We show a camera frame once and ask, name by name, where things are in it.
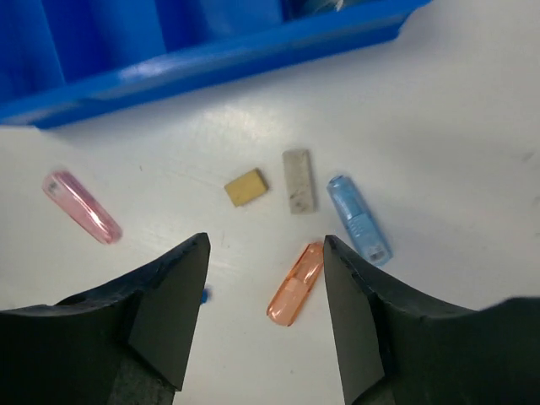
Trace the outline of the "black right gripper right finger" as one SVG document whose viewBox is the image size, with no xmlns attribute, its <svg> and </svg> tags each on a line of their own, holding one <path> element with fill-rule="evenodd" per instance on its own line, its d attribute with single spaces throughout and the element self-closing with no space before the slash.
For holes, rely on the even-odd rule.
<svg viewBox="0 0 540 405">
<path fill-rule="evenodd" d="M 347 404 L 538 403 L 538 298 L 469 310 L 410 287 L 334 235 L 324 273 Z"/>
</svg>

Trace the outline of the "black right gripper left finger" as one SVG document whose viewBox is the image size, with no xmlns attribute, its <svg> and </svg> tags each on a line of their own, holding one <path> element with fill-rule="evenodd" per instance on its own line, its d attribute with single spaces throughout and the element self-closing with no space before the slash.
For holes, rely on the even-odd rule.
<svg viewBox="0 0 540 405">
<path fill-rule="evenodd" d="M 55 305 L 1 314 L 4 404 L 170 404 L 182 388 L 208 273 L 198 233 Z"/>
</svg>

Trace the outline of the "blue slime jar printed lid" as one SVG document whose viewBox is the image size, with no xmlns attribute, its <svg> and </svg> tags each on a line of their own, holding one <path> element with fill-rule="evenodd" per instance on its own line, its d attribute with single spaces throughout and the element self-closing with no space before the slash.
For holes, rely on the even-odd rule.
<svg viewBox="0 0 540 405">
<path fill-rule="evenodd" d="M 297 19 L 314 14 L 339 11 L 347 4 L 344 0 L 283 0 L 284 14 L 288 19 Z"/>
</svg>

